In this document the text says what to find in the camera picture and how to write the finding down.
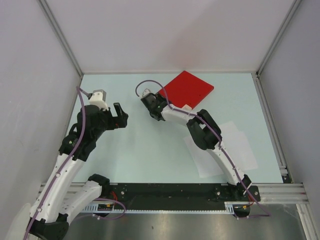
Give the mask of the red black folder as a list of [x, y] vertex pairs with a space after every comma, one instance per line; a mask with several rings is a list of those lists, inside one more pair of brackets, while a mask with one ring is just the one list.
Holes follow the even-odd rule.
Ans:
[[164, 86], [170, 103], [179, 108], [188, 105], [191, 109], [194, 109], [214, 88], [213, 85], [187, 71], [181, 72]]

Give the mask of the white paper sheet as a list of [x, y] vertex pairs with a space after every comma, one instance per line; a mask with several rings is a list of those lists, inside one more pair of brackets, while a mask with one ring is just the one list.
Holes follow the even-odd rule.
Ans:
[[222, 132], [222, 143], [233, 163], [244, 172], [257, 169], [258, 163], [245, 133], [239, 131], [232, 121], [223, 123], [219, 127]]
[[183, 140], [196, 165], [200, 178], [204, 179], [223, 174], [214, 158], [207, 151], [197, 147], [191, 136], [187, 136]]

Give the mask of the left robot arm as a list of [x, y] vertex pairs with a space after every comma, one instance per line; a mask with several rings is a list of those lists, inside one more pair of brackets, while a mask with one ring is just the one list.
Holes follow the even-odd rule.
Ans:
[[73, 179], [96, 148], [100, 136], [125, 128], [129, 115], [114, 103], [116, 115], [105, 102], [82, 105], [58, 150], [55, 166], [33, 205], [24, 207], [10, 226], [7, 240], [26, 240], [33, 235], [42, 240], [62, 240], [76, 216], [92, 201], [110, 196], [108, 178], [93, 174], [75, 196], [64, 200]]

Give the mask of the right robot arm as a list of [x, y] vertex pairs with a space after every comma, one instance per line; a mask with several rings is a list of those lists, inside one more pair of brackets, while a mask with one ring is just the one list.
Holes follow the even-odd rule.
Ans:
[[207, 110], [188, 112], [149, 89], [142, 93], [140, 100], [153, 119], [187, 127], [194, 144], [209, 153], [226, 176], [227, 183], [232, 186], [230, 194], [235, 200], [242, 201], [248, 196], [252, 181], [231, 160], [223, 144], [222, 131]]

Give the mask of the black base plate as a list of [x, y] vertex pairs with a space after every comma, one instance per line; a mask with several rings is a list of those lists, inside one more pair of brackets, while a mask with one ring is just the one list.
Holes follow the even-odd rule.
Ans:
[[252, 198], [240, 195], [228, 183], [118, 183], [103, 191], [103, 199], [113, 198], [130, 209], [165, 208], [208, 210], [225, 202], [247, 203]]

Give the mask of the right side aluminium rail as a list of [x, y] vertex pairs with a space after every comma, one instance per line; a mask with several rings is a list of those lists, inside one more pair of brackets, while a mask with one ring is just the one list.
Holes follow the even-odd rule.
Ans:
[[276, 160], [278, 162], [279, 170], [281, 173], [282, 181], [284, 183], [291, 183], [292, 178], [287, 165], [287, 161], [283, 152], [282, 145], [276, 130], [276, 126], [272, 117], [272, 113], [266, 98], [265, 91], [263, 89], [259, 76], [254, 72], [251, 74], [253, 83], [258, 95], [258, 99], [262, 108], [263, 116], [267, 125], [271, 143], [275, 152]]

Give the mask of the aluminium rail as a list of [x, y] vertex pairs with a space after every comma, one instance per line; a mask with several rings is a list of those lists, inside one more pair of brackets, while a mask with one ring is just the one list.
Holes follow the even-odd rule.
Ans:
[[291, 183], [292, 178], [287, 165], [287, 161], [283, 152], [282, 145], [276, 130], [276, 126], [272, 117], [272, 113], [266, 98], [265, 91], [263, 89], [259, 76], [254, 72], [251, 74], [253, 83], [258, 95], [258, 99], [262, 108], [263, 116], [267, 125], [271, 143], [275, 152], [276, 160], [278, 162], [279, 170], [281, 173], [282, 181], [284, 183]]
[[[109, 185], [114, 184], [118, 183], [108, 183], [100, 193], [102, 194]], [[254, 184], [249, 189], [249, 195], [253, 195], [259, 202], [299, 203], [307, 200], [306, 192], [300, 184]]]

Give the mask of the left aluminium frame post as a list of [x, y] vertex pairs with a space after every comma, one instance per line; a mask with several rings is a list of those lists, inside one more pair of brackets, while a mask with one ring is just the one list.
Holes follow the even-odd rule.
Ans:
[[62, 49], [64, 50], [67, 58], [71, 62], [74, 70], [77, 72], [78, 76], [82, 79], [84, 73], [80, 67], [78, 60], [76, 59], [74, 52], [72, 51], [72, 48], [71, 48], [65, 34], [62, 31], [62, 28], [60, 27], [60, 24], [58, 23], [50, 5], [48, 4], [48, 1], [47, 0], [37, 0], [37, 3], [39, 5], [40, 9], [42, 10], [45, 18], [47, 19], [50, 27], [52, 28], [52, 31], [55, 34]]

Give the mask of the aluminium frame post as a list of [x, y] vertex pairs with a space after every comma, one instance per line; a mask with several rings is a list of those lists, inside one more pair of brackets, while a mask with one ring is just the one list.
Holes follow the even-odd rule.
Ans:
[[266, 54], [264, 55], [259, 67], [257, 68], [255, 74], [257, 76], [260, 76], [262, 72], [264, 71], [266, 65], [268, 64], [269, 60], [271, 59], [273, 52], [276, 50], [276, 47], [280, 43], [283, 35], [285, 34], [287, 28], [289, 27], [291, 21], [293, 20], [295, 14], [297, 13], [299, 7], [303, 3], [303, 0], [294, 0], [285, 15], [284, 20], [282, 21], [274, 39], [271, 42], [271, 45], [269, 46]]
[[52, 28], [52, 31], [55, 34], [62, 49], [64, 50], [67, 58], [71, 62], [74, 70], [77, 72], [78, 76], [82, 79], [84, 73], [80, 67], [78, 60], [76, 59], [74, 52], [72, 51], [72, 48], [71, 48], [65, 34], [62, 31], [62, 28], [60, 27], [60, 24], [58, 23], [50, 5], [48, 4], [48, 1], [47, 0], [37, 0], [37, 3], [39, 5], [40, 9], [42, 10], [45, 18], [47, 19], [50, 27]]

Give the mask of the aluminium front rail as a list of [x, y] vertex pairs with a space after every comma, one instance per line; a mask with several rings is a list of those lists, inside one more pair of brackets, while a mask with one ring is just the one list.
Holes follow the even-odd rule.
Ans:
[[[100, 193], [102, 194], [109, 185], [114, 184], [118, 183], [108, 183]], [[299, 203], [307, 200], [306, 192], [300, 184], [254, 184], [249, 189], [249, 195], [253, 195], [259, 202]]]

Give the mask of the right aluminium frame post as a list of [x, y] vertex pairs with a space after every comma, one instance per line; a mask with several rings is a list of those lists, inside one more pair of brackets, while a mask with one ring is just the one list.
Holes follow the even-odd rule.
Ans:
[[282, 21], [274, 39], [271, 42], [271, 45], [269, 46], [266, 54], [264, 55], [259, 67], [257, 68], [255, 74], [257, 76], [260, 76], [262, 72], [264, 71], [266, 65], [268, 64], [269, 60], [271, 59], [273, 52], [276, 50], [276, 47], [280, 43], [283, 35], [285, 34], [287, 28], [289, 27], [291, 21], [293, 20], [295, 14], [297, 13], [299, 7], [303, 3], [303, 0], [294, 0], [285, 15], [284, 20]]

